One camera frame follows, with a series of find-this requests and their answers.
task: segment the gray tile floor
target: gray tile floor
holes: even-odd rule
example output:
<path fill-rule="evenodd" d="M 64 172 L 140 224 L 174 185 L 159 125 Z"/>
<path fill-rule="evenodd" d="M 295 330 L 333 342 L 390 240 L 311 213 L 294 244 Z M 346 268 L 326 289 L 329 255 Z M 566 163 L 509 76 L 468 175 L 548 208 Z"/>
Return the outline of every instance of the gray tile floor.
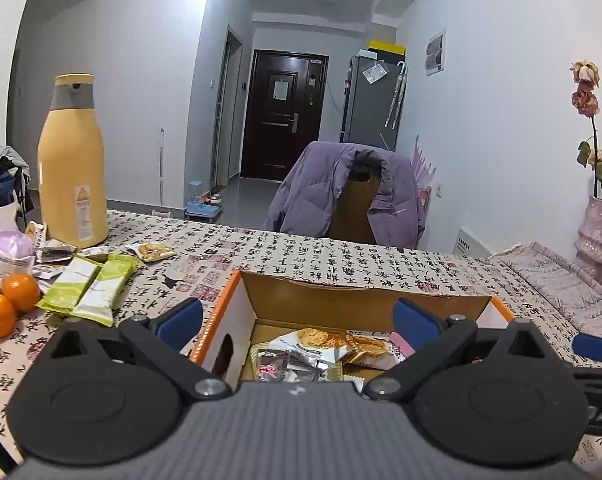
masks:
<path fill-rule="evenodd" d="M 279 185 L 279 182 L 258 178 L 232 178 L 221 190 L 223 209 L 215 224 L 263 229 Z"/>
<path fill-rule="evenodd" d="M 271 180 L 239 178 L 238 176 L 230 179 L 228 186 L 221 190 L 222 212 L 215 219 L 215 224 L 262 229 L 268 215 L 268 207 L 270 207 L 278 188 L 279 183 Z M 31 191 L 30 197 L 34 210 L 28 213 L 28 221 L 41 222 L 39 194 Z M 143 214 L 150 214 L 153 209 L 151 206 L 111 200 L 108 200 L 108 208 Z M 182 215 L 179 216 L 174 212 L 172 216 L 173 218 L 183 218 Z"/>

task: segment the table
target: table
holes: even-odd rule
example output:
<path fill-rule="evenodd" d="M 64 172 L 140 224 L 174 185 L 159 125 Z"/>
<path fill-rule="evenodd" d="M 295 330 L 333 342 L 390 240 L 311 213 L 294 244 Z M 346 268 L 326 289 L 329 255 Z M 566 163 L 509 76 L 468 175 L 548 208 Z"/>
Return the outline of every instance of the table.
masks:
<path fill-rule="evenodd" d="M 498 296 L 516 316 L 532 319 L 563 359 L 600 366 L 572 353 L 575 328 L 505 264 L 121 211 L 108 211 L 108 224 L 105 243 L 121 251 L 125 244 L 142 241 L 164 242 L 177 251 L 136 270 L 114 312 L 115 322 L 133 314 L 158 316 L 190 296 L 202 301 L 205 322 L 230 273 L 240 268 L 325 285 Z M 15 457 L 19 455 L 6 426 L 6 404 L 59 323 L 56 315 L 37 309 L 0 340 L 0 441 Z M 579 460 L 593 462 L 602 456 L 602 439 L 585 437 L 581 448 Z"/>

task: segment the door handle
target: door handle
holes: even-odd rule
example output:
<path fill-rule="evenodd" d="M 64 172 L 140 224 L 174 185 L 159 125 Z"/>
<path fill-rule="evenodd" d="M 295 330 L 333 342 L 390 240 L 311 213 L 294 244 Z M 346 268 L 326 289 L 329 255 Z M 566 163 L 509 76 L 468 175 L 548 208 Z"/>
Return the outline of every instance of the door handle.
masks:
<path fill-rule="evenodd" d="M 295 134 L 297 132 L 297 126 L 299 126 L 299 114 L 295 114 L 295 118 L 292 121 L 292 133 Z"/>

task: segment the purple jacket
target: purple jacket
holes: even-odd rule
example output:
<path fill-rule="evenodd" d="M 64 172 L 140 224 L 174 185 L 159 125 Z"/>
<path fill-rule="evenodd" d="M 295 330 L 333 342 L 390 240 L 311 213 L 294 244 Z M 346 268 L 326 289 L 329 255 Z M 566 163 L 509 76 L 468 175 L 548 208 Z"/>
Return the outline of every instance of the purple jacket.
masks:
<path fill-rule="evenodd" d="M 408 158 L 371 146 L 311 142 L 287 174 L 268 210 L 266 229 L 322 237 L 354 162 L 381 166 L 379 192 L 367 210 L 377 244 L 415 249 L 425 213 Z"/>

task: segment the gray refrigerator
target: gray refrigerator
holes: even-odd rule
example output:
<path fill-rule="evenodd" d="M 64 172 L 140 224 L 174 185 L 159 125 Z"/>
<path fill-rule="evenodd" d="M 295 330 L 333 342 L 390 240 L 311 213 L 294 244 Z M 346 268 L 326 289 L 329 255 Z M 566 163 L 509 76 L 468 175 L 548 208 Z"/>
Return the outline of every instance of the gray refrigerator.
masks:
<path fill-rule="evenodd" d="M 372 68 L 375 63 L 374 59 L 360 56 L 354 56 L 351 60 L 351 72 L 348 74 L 349 87 L 347 86 L 345 92 L 341 142 L 356 142 L 394 151 L 401 110 L 395 129 L 392 125 L 395 120 L 396 104 L 387 127 L 385 127 L 385 118 L 395 94 L 396 78 L 401 72 L 401 67 L 384 62 L 388 73 L 370 84 L 363 72 Z"/>

